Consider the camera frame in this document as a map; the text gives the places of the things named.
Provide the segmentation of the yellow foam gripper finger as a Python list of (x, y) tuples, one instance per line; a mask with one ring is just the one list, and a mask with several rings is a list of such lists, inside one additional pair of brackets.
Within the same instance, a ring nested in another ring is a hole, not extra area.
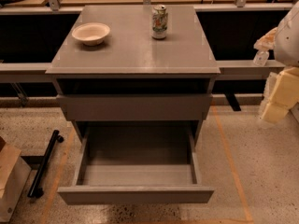
[(273, 50), (275, 60), (285, 65), (281, 72), (271, 73), (266, 80), (259, 110), (260, 124), (277, 124), (299, 102), (298, 34), (276, 27), (259, 38), (255, 45)]

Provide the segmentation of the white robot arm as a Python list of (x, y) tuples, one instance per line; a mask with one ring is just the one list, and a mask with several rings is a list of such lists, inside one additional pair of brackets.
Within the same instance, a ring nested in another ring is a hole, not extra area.
[(274, 51), (277, 62), (285, 68), (271, 73), (266, 80), (259, 110), (259, 124), (271, 127), (283, 120), (299, 102), (299, 2), (296, 2), (278, 26), (258, 39), (254, 62), (265, 63), (265, 53)]

